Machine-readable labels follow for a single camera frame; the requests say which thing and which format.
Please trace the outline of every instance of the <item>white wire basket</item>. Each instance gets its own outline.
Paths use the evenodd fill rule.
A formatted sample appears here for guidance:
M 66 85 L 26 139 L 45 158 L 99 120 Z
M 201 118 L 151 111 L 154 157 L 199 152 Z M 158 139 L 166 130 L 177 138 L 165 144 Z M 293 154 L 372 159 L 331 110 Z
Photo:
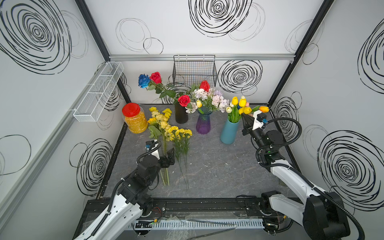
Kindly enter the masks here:
M 100 69 L 99 76 L 73 113 L 79 122 L 97 122 L 124 67 L 121 62 L 108 62 L 102 64 Z

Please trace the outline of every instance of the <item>black vase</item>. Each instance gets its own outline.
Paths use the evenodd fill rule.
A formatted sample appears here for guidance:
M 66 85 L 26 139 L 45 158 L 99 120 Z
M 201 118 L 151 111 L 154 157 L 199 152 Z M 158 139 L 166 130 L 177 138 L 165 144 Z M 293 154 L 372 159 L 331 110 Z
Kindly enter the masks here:
M 181 106 L 179 102 L 175 103 L 175 118 L 176 122 L 183 124 L 188 121 L 188 114 L 185 107 Z

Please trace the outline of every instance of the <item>black wire basket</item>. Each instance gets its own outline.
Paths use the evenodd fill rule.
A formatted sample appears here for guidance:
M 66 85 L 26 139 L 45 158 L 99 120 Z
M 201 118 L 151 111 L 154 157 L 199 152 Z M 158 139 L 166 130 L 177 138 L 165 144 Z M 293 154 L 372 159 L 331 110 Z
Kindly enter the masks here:
M 200 86 L 206 80 L 210 86 L 216 86 L 217 71 L 215 55 L 175 55 L 173 56 L 174 86 Z

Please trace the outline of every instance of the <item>red jar lid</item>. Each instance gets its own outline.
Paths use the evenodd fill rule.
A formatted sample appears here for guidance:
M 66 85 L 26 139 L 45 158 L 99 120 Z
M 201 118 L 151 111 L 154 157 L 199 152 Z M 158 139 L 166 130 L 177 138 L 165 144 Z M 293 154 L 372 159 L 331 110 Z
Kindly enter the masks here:
M 140 106 L 137 103 L 128 103 L 122 108 L 122 113 L 126 117 L 134 117 L 140 112 Z

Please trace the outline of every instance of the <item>white tulip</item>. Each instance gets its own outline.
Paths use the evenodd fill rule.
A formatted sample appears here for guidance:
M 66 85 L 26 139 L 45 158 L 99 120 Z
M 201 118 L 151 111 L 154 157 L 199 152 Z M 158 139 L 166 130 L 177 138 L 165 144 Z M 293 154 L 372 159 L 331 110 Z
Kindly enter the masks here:
M 226 111 L 227 113 L 231 113 L 231 112 L 232 112 L 232 107 L 226 107 L 225 111 Z

